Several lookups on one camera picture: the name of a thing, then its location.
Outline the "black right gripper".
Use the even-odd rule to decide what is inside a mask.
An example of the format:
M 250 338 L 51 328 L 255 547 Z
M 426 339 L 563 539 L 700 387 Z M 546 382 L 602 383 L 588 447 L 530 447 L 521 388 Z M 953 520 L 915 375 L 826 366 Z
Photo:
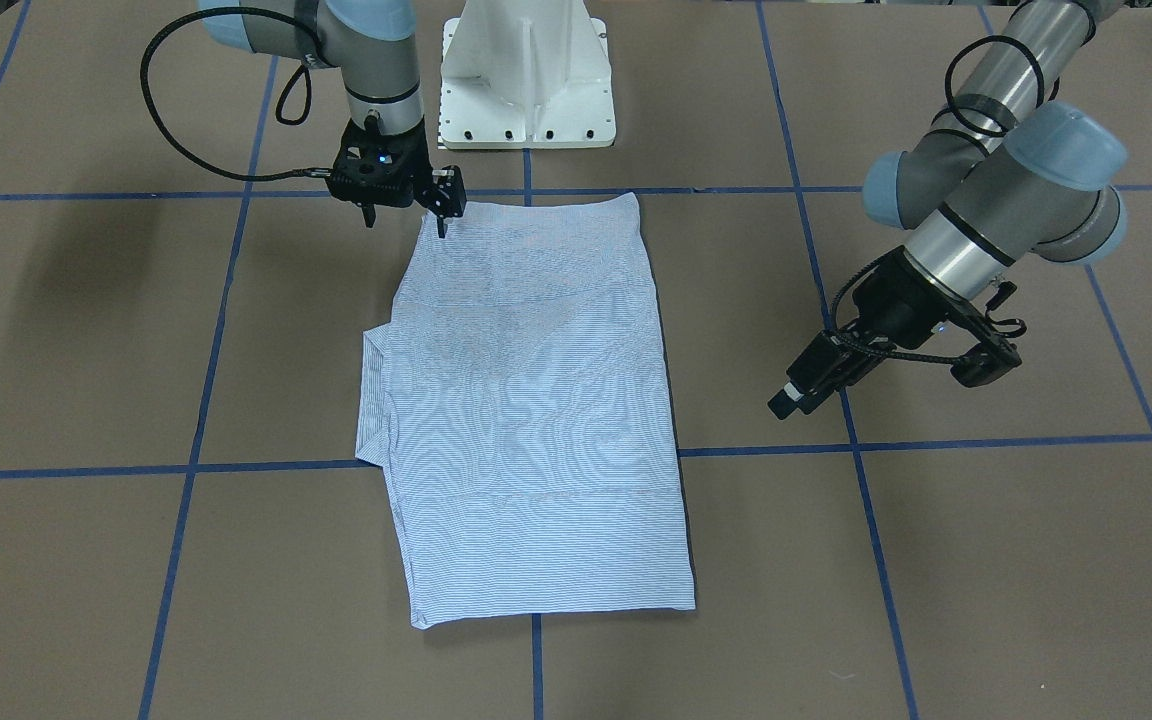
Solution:
M 425 120 L 397 135 L 384 135 L 376 118 L 349 120 L 326 177 L 329 195 L 351 202 L 374 227 L 376 209 L 414 204 L 435 215 L 435 236 L 447 237 L 448 219 L 465 215 L 465 179 L 457 165 L 435 170 L 429 156 Z

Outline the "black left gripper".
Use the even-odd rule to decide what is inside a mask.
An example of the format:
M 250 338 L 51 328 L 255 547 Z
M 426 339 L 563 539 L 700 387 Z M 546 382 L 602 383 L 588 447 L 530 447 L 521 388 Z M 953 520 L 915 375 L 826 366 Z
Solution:
M 1011 281 L 998 283 L 980 313 L 972 302 L 935 286 L 897 247 L 867 263 L 833 296 L 823 331 L 788 366 L 787 382 L 770 397 L 768 409 L 778 420 L 797 410 L 813 414 L 882 361 L 945 365 L 967 388 L 995 382 L 1021 365 L 1015 341 L 1024 336 L 1024 320 L 992 316 L 1016 290 Z M 954 356 L 920 353 L 945 323 L 972 334 L 973 346 Z

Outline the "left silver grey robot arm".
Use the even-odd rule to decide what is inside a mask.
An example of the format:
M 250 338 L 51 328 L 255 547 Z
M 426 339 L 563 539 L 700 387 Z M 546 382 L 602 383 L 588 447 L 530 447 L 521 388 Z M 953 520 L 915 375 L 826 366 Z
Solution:
M 983 58 L 963 82 L 943 77 L 943 106 L 914 149 L 872 164 L 867 217 L 908 232 L 829 301 L 823 331 L 788 366 L 768 406 L 778 419 L 813 414 L 886 361 L 942 365 L 960 386 L 1021 365 L 1026 325 L 998 319 L 1026 255 L 1089 265 L 1123 242 L 1128 211 L 1114 184 L 1126 146 L 1059 100 L 1062 71 L 1117 1 L 1020 1 L 1000 33 L 960 58 Z

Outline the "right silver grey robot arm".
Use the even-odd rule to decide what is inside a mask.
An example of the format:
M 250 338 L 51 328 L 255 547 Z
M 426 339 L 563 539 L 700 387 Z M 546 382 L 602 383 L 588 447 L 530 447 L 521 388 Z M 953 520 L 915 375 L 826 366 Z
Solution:
M 308 169 L 329 195 L 353 202 L 367 227 L 376 209 L 420 205 L 439 237 L 465 214 L 458 167 L 430 161 L 422 105 L 416 18 L 410 1 L 200 1 L 212 40 L 247 53 L 298 61 L 302 71 L 335 68 L 349 119 L 329 168 Z

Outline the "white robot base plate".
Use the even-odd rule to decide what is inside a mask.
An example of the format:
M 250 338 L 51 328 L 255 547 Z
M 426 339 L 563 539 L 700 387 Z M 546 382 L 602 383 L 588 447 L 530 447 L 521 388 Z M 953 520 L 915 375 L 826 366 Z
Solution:
M 584 1 L 468 1 L 444 22 L 439 99 L 447 150 L 609 147 L 607 24 Z

